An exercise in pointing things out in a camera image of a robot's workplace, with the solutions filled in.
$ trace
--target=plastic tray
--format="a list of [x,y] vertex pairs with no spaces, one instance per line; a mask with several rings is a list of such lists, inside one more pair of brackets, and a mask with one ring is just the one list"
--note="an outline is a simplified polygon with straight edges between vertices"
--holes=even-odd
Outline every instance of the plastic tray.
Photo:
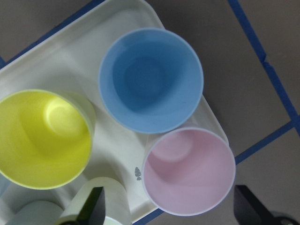
[[[66,207],[87,180],[99,176],[114,178],[125,186],[133,222],[156,209],[135,173],[142,167],[147,135],[115,122],[105,111],[97,87],[99,64],[108,47],[121,35],[142,27],[163,28],[145,1],[107,0],[0,70],[0,98],[30,88],[70,90],[86,96],[97,112],[94,146],[84,172],[54,190],[11,184],[0,198],[0,222],[38,199]],[[228,142],[204,97],[191,119]]]

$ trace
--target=black object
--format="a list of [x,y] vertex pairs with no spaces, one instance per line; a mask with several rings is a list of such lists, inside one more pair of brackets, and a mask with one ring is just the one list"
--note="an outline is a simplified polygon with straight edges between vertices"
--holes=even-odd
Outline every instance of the black object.
[[94,187],[76,220],[60,225],[102,225],[105,220],[105,194],[103,187]]
[[233,210],[240,225],[299,225],[288,217],[274,217],[245,185],[234,188]]

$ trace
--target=yellow cup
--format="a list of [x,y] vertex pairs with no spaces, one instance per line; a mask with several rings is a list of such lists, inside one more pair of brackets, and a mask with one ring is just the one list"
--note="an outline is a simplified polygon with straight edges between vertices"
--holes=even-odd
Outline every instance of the yellow cup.
[[91,153],[96,116],[75,93],[23,90],[0,101],[0,172],[32,189],[75,179]]

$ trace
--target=cup rim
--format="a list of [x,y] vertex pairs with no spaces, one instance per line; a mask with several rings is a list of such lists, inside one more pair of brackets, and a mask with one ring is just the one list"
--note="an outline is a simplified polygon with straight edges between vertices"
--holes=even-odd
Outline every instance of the cup rim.
[[[227,147],[227,152],[228,154],[231,156],[231,159],[232,159],[232,165],[233,166],[233,174],[232,174],[232,180],[231,180],[231,183],[229,185],[229,188],[227,189],[226,193],[222,196],[222,198],[219,199],[219,201],[217,201],[215,204],[213,204],[212,206],[208,207],[207,209],[205,210],[202,210],[202,211],[199,211],[197,213],[177,213],[177,212],[174,212],[174,211],[171,211],[171,210],[168,210],[168,209],[165,209],[164,207],[161,207],[159,204],[157,204],[153,199],[152,197],[150,196],[147,188],[146,188],[146,184],[145,184],[145,181],[144,181],[144,172],[145,172],[145,166],[146,166],[146,162],[147,162],[147,159],[149,157],[149,155],[151,154],[151,152],[153,151],[153,149],[163,140],[165,139],[166,137],[170,136],[170,135],[173,135],[175,133],[178,133],[178,132],[181,132],[181,131],[191,131],[191,130],[195,130],[195,131],[202,131],[202,132],[205,132],[209,135],[212,135],[214,136],[215,138],[217,138],[218,140],[220,140],[226,147]],[[141,178],[142,178],[142,185],[143,185],[143,188],[145,190],[145,193],[146,195],[149,197],[149,199],[151,199],[151,201],[158,207],[160,208],[161,210],[163,210],[164,212],[167,212],[169,214],[172,214],[172,215],[176,215],[176,216],[195,216],[195,215],[199,215],[199,214],[203,214],[213,208],[215,208],[217,205],[219,205],[226,197],[227,195],[229,194],[230,190],[232,189],[233,187],[233,184],[234,184],[234,180],[235,180],[235,175],[236,175],[236,166],[235,166],[235,159],[234,159],[234,155],[233,155],[233,152],[229,146],[228,143],[226,143],[220,136],[218,136],[217,134],[213,133],[212,131],[210,130],[207,130],[207,129],[204,129],[204,128],[201,128],[201,127],[195,127],[195,126],[188,126],[188,127],[180,127],[178,129],[175,129],[175,130],[172,130],[164,135],[162,135],[161,137],[159,137],[155,143],[150,147],[150,149],[148,150],[147,154],[146,154],[146,157],[144,159],[144,162],[143,162],[143,165],[142,165],[142,174],[141,174]]]
[[[179,40],[189,51],[190,53],[193,55],[193,58],[195,59],[195,62],[197,63],[198,67],[199,67],[199,76],[201,78],[201,83],[199,84],[199,96],[197,97],[197,100],[195,101],[195,105],[194,107],[192,108],[192,110],[189,112],[189,114],[187,114],[183,119],[181,119],[179,122],[177,122],[176,124],[173,124],[172,126],[169,126],[169,128],[164,128],[164,129],[156,129],[155,131],[149,131],[148,129],[142,129],[141,127],[133,127],[133,126],[130,126],[128,124],[124,124],[117,116],[115,116],[115,113],[107,106],[107,103],[106,103],[106,99],[103,98],[103,89],[101,88],[101,73],[102,73],[102,70],[103,70],[103,67],[105,65],[105,59],[107,58],[107,56],[110,54],[111,50],[124,38],[128,37],[128,36],[131,36],[133,34],[136,34],[136,33],[139,33],[139,32],[145,32],[145,31],[149,31],[149,32],[162,32],[162,33],[165,33],[167,35],[170,35],[174,38],[176,38],[177,40]],[[175,128],[177,128],[178,126],[182,125],[190,116],[192,116],[192,114],[195,112],[196,108],[198,107],[199,103],[200,103],[200,100],[201,100],[201,97],[202,97],[202,94],[203,94],[203,88],[204,88],[204,76],[203,76],[203,68],[202,68],[202,65],[201,65],[201,62],[200,62],[200,59],[197,55],[197,53],[195,52],[195,50],[192,48],[192,46],[184,39],[182,38],[181,36],[179,36],[178,34],[172,32],[172,31],[169,31],[169,30],[166,30],[166,29],[163,29],[163,28],[155,28],[155,27],[145,27],[145,28],[139,28],[139,29],[135,29],[135,30],[132,30],[130,32],[127,32],[125,34],[123,34],[121,37],[119,37],[118,39],[116,39],[111,45],[110,47],[106,50],[102,60],[101,60],[101,63],[100,63],[100,67],[99,67],[99,71],[98,71],[98,81],[97,81],[97,85],[98,85],[98,91],[99,91],[99,94],[100,94],[100,97],[102,99],[102,102],[103,102],[103,105],[105,107],[105,109],[109,112],[109,115],[115,120],[117,121],[119,124],[121,124],[122,126],[130,129],[130,130],[133,130],[135,132],[138,132],[138,133],[143,133],[143,134],[162,134],[162,133],[165,133],[165,132],[169,132]]]
[[30,188],[30,189],[35,189],[35,190],[49,190],[49,189],[54,189],[54,188],[59,188],[61,186],[64,186],[70,182],[72,182],[73,180],[75,180],[85,169],[85,167],[87,166],[89,160],[90,160],[90,157],[91,157],[91,152],[92,152],[92,146],[93,146],[93,133],[94,133],[94,130],[93,130],[93,127],[90,127],[89,126],[89,122],[88,122],[88,119],[86,118],[86,116],[81,112],[81,109],[79,109],[75,104],[73,104],[70,100],[68,100],[67,98],[65,98],[64,96],[61,96],[60,94],[58,93],[55,93],[55,91],[49,91],[49,90],[43,90],[43,89],[25,89],[25,90],[20,90],[20,91],[16,91],[16,92],[13,92],[11,94],[8,94],[6,95],[4,98],[0,99],[0,105],[10,99],[11,97],[15,96],[15,95],[18,95],[18,94],[22,94],[22,93],[26,93],[26,92],[40,92],[40,93],[48,93],[48,94],[51,94],[51,95],[55,95],[61,99],[63,99],[64,101],[66,101],[67,103],[69,103],[72,107],[74,107],[76,109],[76,111],[81,115],[82,119],[84,120],[87,128],[88,128],[88,132],[89,132],[89,135],[90,135],[90,152],[89,152],[89,156],[87,158],[87,161],[85,162],[85,165],[82,167],[82,169],[76,174],[74,175],[73,177],[71,177],[70,179],[68,179],[67,181],[63,182],[63,183],[60,183],[58,185],[52,185],[52,186],[45,186],[45,187],[36,187],[34,185],[26,185],[26,184],[22,184],[21,182],[18,182],[16,181],[15,179],[7,176],[1,169],[0,169],[0,173],[9,181],[17,184],[17,185],[20,185],[22,187],[25,187],[25,188]]

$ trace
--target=floor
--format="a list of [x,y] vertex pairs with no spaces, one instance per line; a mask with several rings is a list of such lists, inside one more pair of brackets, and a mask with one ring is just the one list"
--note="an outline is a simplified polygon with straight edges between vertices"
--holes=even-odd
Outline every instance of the floor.
[[[2,0],[2,63],[88,2]],[[235,184],[247,185],[269,210],[300,221],[300,2],[147,2],[201,60],[204,96],[236,157]],[[148,224],[237,225],[233,191],[202,215],[163,213]]]

